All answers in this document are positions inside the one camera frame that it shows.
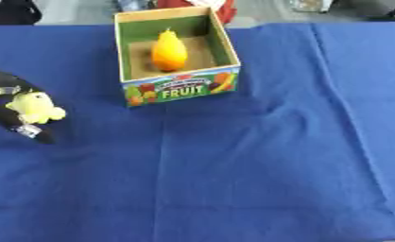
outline fruit box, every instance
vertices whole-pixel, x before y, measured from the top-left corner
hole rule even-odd
[[[185,66],[163,72],[151,60],[159,34],[176,32],[187,48]],[[129,106],[234,91],[240,61],[215,12],[206,7],[115,15],[121,83]]]

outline table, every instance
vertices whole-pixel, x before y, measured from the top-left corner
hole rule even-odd
[[[127,109],[112,26],[2,26],[69,115],[0,128],[0,242],[395,238],[395,24],[231,30],[239,91]]]

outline floor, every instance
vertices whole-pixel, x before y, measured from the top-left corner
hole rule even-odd
[[[110,24],[119,10],[115,0],[33,0],[43,11],[42,25]],[[298,13],[290,0],[235,0],[237,16],[229,27],[257,26],[272,22],[357,21],[351,6],[336,5],[329,13]]]

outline yellow plush toy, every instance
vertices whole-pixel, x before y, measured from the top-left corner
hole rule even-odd
[[[55,107],[46,93],[30,92],[16,95],[7,108],[19,113],[19,118],[28,124],[45,124],[51,120],[61,120],[66,116],[64,109]]]

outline toy pear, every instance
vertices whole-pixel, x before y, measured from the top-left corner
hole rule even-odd
[[[152,47],[152,62],[162,71],[176,71],[184,67],[187,49],[174,31],[161,33]]]

